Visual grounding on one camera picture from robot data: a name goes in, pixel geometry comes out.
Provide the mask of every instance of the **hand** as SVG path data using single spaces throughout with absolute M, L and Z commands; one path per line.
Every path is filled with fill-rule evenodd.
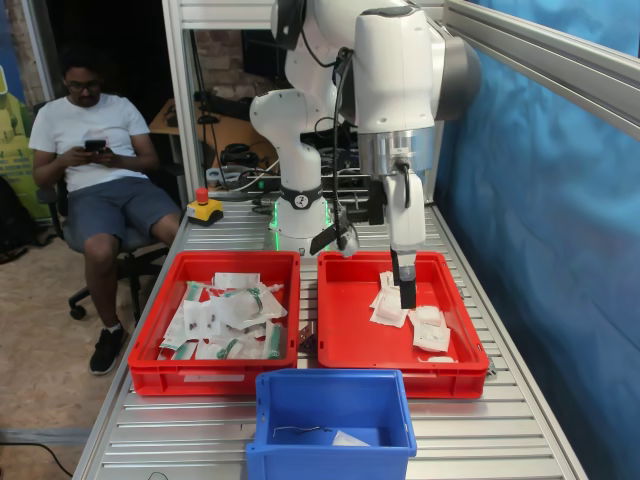
M 104 165 L 105 167 L 113 167 L 114 160 L 116 158 L 116 154 L 110 148 L 105 148 L 104 150 L 95 153 L 93 157 L 91 157 L 91 161 L 93 163 L 97 163 L 99 165 Z
M 80 165 L 86 165 L 89 163 L 91 154 L 84 151 L 82 147 L 73 147 L 71 150 L 59 155 L 57 160 L 64 168 L 67 167 L 79 167 Z

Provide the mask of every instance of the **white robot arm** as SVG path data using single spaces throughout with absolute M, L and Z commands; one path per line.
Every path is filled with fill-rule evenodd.
M 479 89 L 475 53 L 461 39 L 445 41 L 426 13 L 404 0 L 279 0 L 271 25 L 290 50 L 285 71 L 294 88 L 257 97 L 251 119 L 279 153 L 281 198 L 272 228 L 280 244 L 309 254 L 312 240 L 330 231 L 320 155 L 300 134 L 333 120 L 337 88 L 328 67 L 348 51 L 352 68 L 343 68 L 339 106 L 358 126 L 361 171 L 374 186 L 370 206 L 384 209 L 389 224 L 402 306 L 415 307 L 416 251 L 425 239 L 420 177 L 433 164 L 435 120 L 457 117 Z M 353 228 L 342 234 L 340 249 L 353 250 Z

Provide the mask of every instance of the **hair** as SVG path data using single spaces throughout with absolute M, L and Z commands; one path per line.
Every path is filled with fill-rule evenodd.
M 91 47 L 65 48 L 60 52 L 60 71 L 64 77 L 72 68 L 86 68 L 103 76 L 105 60 L 101 52 Z

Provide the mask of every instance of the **blue curtain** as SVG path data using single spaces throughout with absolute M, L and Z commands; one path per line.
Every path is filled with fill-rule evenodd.
M 640 0 L 482 5 L 638 54 Z M 640 478 L 640 142 L 480 55 L 437 201 L 592 479 Z

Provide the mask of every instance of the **man sitting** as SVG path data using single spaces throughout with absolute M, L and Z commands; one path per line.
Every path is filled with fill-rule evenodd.
M 127 333 L 116 315 L 116 257 L 126 225 L 169 246 L 179 226 L 179 209 L 149 181 L 158 157 L 142 115 L 126 98 L 101 93 L 96 52 L 61 56 L 69 95 L 45 105 L 35 120 L 30 147 L 39 187 L 64 175 L 69 191 L 70 227 L 81 239 L 91 298 L 104 323 L 89 371 L 104 375 L 116 365 Z M 99 152 L 87 140 L 104 140 Z

